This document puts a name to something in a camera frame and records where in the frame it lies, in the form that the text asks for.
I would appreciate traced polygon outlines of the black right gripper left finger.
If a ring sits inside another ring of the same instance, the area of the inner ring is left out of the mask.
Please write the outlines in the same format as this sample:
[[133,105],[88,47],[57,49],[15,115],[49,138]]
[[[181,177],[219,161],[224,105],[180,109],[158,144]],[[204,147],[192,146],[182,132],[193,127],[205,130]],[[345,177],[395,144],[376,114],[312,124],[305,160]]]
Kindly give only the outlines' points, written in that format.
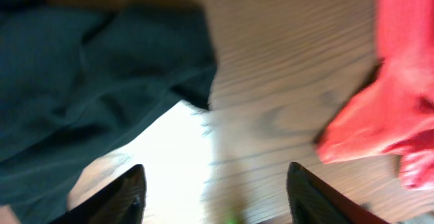
[[144,167],[136,164],[50,224],[141,224],[145,207]]

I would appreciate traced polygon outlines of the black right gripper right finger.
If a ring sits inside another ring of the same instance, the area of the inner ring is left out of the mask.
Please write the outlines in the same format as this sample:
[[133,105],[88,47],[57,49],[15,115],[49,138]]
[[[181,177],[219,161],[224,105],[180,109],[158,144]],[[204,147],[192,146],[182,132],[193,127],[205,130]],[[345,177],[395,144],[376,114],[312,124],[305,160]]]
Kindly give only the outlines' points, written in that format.
[[286,191],[294,224],[387,224],[297,162],[288,167]]

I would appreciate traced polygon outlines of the black t-shirt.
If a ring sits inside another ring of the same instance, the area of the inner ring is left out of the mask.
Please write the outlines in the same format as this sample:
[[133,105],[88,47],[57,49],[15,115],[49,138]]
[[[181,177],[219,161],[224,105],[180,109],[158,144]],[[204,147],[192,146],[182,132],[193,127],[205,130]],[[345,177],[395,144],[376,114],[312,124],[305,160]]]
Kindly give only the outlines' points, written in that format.
[[60,217],[95,159],[181,100],[209,109],[216,70],[196,4],[1,0],[1,204],[22,223]]

